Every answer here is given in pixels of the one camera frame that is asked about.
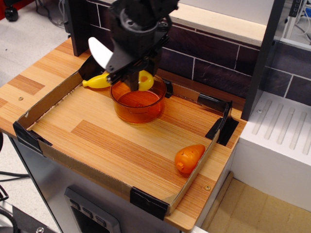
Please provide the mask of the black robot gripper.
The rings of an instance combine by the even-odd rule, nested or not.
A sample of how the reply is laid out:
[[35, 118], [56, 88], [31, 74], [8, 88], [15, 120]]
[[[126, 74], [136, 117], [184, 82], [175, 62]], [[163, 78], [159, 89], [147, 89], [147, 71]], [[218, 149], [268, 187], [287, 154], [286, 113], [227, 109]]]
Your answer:
[[176, 0], [116, 0], [111, 4], [114, 50], [106, 71], [112, 84], [122, 81], [131, 91], [138, 91], [140, 71], [156, 75], [172, 27], [170, 13], [177, 9]]

